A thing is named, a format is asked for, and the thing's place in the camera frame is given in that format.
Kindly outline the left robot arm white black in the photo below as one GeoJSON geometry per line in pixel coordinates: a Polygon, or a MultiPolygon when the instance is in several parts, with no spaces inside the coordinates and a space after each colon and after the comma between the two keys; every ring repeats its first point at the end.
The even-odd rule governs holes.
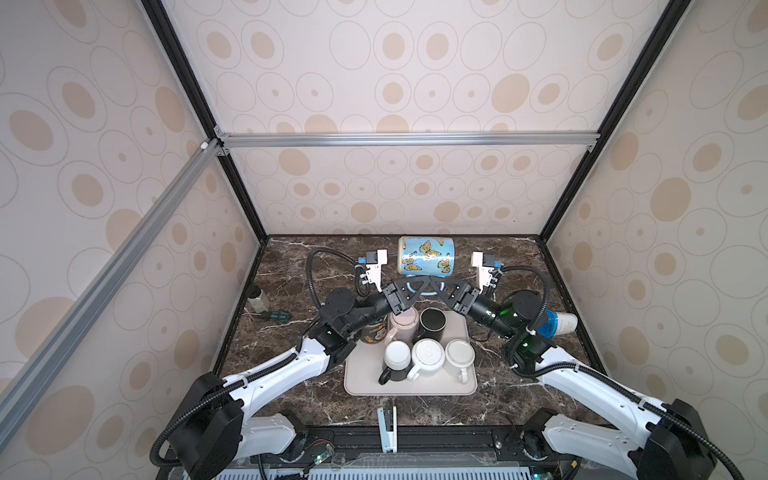
{"type": "Polygon", "coordinates": [[[285,451],[296,436],[294,424],[282,415],[259,418],[257,412],[343,363],[364,328],[411,308],[426,291],[443,289],[443,281],[421,275],[375,287],[365,297],[349,288],[332,290],[317,301],[315,319],[291,349],[238,374],[206,373],[195,380],[152,444],[150,462],[181,467],[192,479],[213,479],[235,460],[285,451]]]}

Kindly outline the black white mug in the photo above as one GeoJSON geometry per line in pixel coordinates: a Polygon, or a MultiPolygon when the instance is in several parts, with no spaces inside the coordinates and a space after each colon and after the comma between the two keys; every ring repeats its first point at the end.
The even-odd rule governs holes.
{"type": "Polygon", "coordinates": [[[383,369],[378,384],[404,381],[411,368],[411,347],[403,341],[392,341],[384,350],[383,369]]]}

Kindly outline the blue butterfly mug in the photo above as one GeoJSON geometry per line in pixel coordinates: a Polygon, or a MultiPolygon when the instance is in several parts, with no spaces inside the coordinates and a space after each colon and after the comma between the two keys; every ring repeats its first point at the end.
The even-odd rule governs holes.
{"type": "Polygon", "coordinates": [[[398,240],[396,271],[405,277],[451,277],[455,245],[448,237],[402,236],[398,240]]]}

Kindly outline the black skull mug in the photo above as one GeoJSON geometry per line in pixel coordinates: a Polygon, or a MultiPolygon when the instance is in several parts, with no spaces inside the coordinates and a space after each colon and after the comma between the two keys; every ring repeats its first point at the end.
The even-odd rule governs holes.
{"type": "Polygon", "coordinates": [[[359,340],[366,344],[378,344],[384,340],[388,329],[388,320],[383,317],[364,326],[359,332],[359,340]]]}

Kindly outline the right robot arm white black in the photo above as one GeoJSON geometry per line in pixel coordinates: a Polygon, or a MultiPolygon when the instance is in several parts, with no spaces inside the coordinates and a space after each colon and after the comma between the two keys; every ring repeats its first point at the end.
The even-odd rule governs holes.
{"type": "Polygon", "coordinates": [[[478,289],[439,277],[424,284],[451,310],[505,339],[504,355],[517,376],[568,394],[609,423],[581,426],[564,415],[548,413],[534,436],[550,450],[633,479],[707,479],[719,466],[732,478],[742,478],[735,462],[709,439],[694,407],[632,390],[539,333],[549,319],[547,284],[540,292],[515,291],[502,303],[492,299],[491,286],[478,289]]]}

